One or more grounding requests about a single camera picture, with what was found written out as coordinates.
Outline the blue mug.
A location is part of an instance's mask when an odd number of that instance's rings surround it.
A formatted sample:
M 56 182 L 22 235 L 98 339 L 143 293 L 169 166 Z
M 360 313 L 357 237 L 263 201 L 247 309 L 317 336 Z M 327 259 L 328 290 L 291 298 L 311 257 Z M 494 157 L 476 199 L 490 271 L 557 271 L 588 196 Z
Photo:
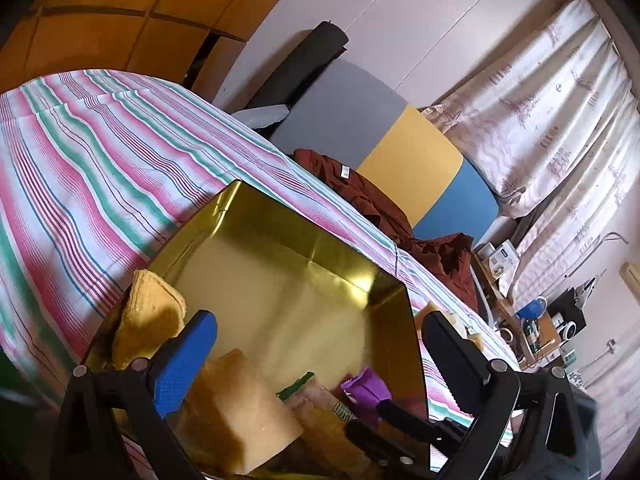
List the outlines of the blue mug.
M 536 321 L 546 312 L 547 306 L 547 299 L 539 296 L 517 310 L 515 315 L 524 321 Z

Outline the wooden wardrobe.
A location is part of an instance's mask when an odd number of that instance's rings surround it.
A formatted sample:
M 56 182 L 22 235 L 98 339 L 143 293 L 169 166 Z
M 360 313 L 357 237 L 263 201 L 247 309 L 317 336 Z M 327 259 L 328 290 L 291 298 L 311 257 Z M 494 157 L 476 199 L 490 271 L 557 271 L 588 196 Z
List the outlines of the wooden wardrobe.
M 280 0 L 1 0 L 1 88 L 109 68 L 212 98 Z

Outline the grey yellow blue cushion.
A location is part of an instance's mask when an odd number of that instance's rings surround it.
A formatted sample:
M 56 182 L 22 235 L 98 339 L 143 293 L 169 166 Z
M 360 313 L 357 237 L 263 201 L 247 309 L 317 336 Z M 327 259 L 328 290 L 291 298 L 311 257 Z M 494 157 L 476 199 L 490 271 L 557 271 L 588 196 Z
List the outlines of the grey yellow blue cushion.
M 406 215 L 416 237 L 480 240 L 498 216 L 488 185 L 414 106 L 355 64 L 336 60 L 276 129 L 282 152 L 308 148 L 373 183 Z

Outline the white product box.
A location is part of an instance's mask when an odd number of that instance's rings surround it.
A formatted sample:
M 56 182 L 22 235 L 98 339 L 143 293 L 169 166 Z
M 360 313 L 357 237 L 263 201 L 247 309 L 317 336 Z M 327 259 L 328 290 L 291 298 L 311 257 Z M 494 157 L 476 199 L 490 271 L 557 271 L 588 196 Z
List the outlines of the white product box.
M 505 240 L 488 257 L 487 266 L 493 278 L 498 280 L 503 275 L 512 273 L 518 267 L 520 257 L 510 240 Z

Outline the large tan sponge block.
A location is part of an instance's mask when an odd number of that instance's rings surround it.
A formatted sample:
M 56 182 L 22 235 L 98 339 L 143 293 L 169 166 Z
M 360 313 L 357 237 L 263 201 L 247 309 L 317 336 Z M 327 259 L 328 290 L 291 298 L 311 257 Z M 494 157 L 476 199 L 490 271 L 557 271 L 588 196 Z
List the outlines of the large tan sponge block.
M 174 431 L 194 463 L 244 476 L 287 448 L 303 428 L 258 368 L 233 349 L 205 362 Z

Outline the green beige printed carton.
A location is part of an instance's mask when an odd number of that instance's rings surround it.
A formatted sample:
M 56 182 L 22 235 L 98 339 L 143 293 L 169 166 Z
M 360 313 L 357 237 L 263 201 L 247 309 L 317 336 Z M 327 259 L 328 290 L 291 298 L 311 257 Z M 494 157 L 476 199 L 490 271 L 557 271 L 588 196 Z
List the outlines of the green beige printed carton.
M 303 428 L 300 436 L 314 459 L 349 479 L 381 479 L 378 467 L 345 436 L 345 426 L 356 419 L 342 401 L 307 372 L 277 393 Z

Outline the beige patterned curtain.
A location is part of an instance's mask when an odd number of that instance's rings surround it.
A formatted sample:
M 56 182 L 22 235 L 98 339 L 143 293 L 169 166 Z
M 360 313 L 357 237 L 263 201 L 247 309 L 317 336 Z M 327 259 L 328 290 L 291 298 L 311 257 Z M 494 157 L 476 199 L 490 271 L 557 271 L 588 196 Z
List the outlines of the beige patterned curtain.
M 548 292 L 596 244 L 639 175 L 639 101 L 588 0 L 570 0 L 424 116 L 521 219 L 514 308 Z

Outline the black rolled mat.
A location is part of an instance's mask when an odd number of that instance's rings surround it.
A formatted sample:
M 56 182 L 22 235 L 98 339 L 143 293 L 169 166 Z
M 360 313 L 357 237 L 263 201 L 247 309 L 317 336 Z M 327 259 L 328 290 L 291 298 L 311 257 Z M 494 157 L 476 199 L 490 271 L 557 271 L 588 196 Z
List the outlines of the black rolled mat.
M 322 70 L 346 51 L 343 29 L 323 21 L 293 49 L 247 102 L 246 108 L 292 107 Z

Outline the striped pink green bedsheet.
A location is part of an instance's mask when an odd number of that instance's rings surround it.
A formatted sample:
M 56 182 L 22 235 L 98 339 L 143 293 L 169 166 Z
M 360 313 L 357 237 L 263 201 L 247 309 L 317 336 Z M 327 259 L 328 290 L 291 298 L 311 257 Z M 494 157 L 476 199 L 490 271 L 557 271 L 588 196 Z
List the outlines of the striped pink green bedsheet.
M 513 351 L 341 196 L 272 143 L 174 82 L 119 70 L 35 78 L 1 97 L 1 348 L 57 408 L 105 315 L 186 220 L 240 180 L 356 248 Z

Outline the wooden side shelf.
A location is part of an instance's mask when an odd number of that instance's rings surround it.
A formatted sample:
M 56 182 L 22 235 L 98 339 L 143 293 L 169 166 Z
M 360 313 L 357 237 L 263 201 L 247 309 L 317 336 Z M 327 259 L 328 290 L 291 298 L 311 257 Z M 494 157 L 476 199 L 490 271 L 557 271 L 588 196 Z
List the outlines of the wooden side shelf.
M 538 336 L 539 349 L 537 352 L 533 352 L 523 332 L 523 321 L 515 315 L 509 300 L 503 297 L 503 294 L 498 291 L 497 285 L 491 281 L 489 272 L 475 252 L 472 253 L 471 266 L 480 283 L 480 289 L 488 303 L 488 308 L 494 315 L 494 325 L 497 327 L 505 325 L 513 334 L 510 346 L 518 355 L 518 365 L 521 370 L 533 372 L 537 368 L 547 367 L 553 363 L 562 364 L 562 339 L 558 330 L 553 326 L 550 315 L 544 312 L 537 321 L 540 331 Z

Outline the tan sponge cube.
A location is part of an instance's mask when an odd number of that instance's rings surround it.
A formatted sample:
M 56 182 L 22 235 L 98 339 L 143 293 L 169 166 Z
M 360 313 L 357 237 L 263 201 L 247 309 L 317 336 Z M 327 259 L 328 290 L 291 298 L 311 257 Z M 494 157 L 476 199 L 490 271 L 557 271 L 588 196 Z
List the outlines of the tan sponge cube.
M 442 310 L 439 306 L 436 306 L 433 301 L 429 301 L 426 306 L 424 306 L 415 316 L 414 316 L 414 326 L 416 326 L 416 330 L 420 332 L 422 328 L 422 323 L 424 318 L 430 314 L 438 312 L 441 313 L 446 320 L 452 325 L 456 326 L 458 322 L 458 317 L 454 313 L 450 313 L 446 310 Z

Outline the gold metal tin box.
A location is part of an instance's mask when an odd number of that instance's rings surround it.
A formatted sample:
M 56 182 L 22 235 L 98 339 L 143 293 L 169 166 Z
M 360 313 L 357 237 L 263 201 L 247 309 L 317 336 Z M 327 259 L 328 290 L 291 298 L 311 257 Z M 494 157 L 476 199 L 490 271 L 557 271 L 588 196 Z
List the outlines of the gold metal tin box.
M 408 290 L 391 270 L 251 185 L 235 181 L 149 263 L 216 316 L 212 357 L 240 350 L 273 391 L 314 373 L 339 393 L 363 370 L 425 417 L 426 387 Z

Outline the purple cloth item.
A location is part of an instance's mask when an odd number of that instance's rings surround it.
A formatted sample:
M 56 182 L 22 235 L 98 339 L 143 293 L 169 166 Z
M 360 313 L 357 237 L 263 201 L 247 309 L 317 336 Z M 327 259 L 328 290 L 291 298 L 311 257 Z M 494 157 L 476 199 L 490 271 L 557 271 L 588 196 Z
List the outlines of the purple cloth item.
M 370 367 L 366 367 L 358 375 L 346 379 L 340 387 L 352 404 L 355 415 L 371 426 L 375 426 L 380 420 L 376 410 L 378 404 L 392 400 L 390 389 Z

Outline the dark red garment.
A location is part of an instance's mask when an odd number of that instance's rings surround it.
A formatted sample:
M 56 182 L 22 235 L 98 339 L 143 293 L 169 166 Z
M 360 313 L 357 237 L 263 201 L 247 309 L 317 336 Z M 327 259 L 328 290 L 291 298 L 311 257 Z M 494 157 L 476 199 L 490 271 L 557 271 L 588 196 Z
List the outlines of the dark red garment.
M 472 237 L 461 232 L 435 238 L 416 237 L 402 210 L 357 171 L 306 148 L 294 151 L 291 158 L 408 252 L 467 307 L 474 312 L 478 310 L 471 273 Z

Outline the white grey pillow edge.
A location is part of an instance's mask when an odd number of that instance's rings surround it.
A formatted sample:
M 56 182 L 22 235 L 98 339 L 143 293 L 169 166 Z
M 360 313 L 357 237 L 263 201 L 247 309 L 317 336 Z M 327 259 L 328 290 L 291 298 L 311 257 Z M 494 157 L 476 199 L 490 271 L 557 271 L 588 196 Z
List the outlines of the white grey pillow edge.
M 256 130 L 280 124 L 288 114 L 290 114 L 288 107 L 278 104 L 238 110 L 232 116 L 248 128 Z

